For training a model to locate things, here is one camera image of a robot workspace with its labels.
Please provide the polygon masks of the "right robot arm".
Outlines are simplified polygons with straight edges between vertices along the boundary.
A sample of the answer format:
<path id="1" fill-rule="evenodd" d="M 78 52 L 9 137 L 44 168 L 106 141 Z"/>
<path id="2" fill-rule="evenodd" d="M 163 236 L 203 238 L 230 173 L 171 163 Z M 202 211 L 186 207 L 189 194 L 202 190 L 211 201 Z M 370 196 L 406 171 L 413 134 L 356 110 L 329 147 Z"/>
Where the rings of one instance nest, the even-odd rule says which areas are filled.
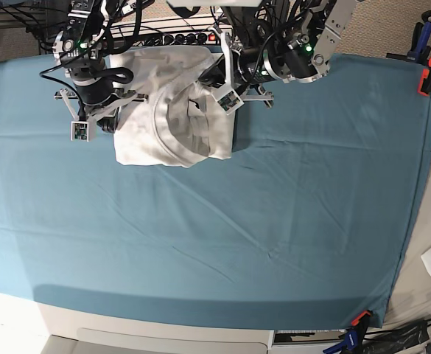
<path id="1" fill-rule="evenodd" d="M 52 80 L 51 73 L 63 69 L 72 83 L 65 83 L 55 94 L 72 115 L 71 140 L 91 141 L 97 128 L 114 133 L 119 110 L 131 103 L 147 101 L 146 94 L 127 90 L 134 73 L 123 66 L 109 68 L 109 55 L 126 52 L 139 38 L 142 12 L 151 1 L 72 1 L 68 21 L 52 44 L 56 65 L 40 72 Z M 134 14 L 133 33 L 116 47 L 111 32 L 114 23 Z"/>

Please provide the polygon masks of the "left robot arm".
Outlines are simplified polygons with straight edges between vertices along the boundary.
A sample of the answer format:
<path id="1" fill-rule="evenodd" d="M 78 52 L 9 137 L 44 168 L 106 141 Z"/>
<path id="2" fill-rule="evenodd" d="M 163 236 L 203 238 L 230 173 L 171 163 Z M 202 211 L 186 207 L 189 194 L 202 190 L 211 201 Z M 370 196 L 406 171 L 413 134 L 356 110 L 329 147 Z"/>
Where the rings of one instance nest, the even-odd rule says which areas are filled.
<path id="1" fill-rule="evenodd" d="M 230 114 L 247 101 L 273 106 L 264 84 L 312 83 L 329 61 L 357 6 L 349 0 L 259 1 L 256 7 L 223 7 L 231 31 L 212 28 L 221 56 L 198 80 Z"/>

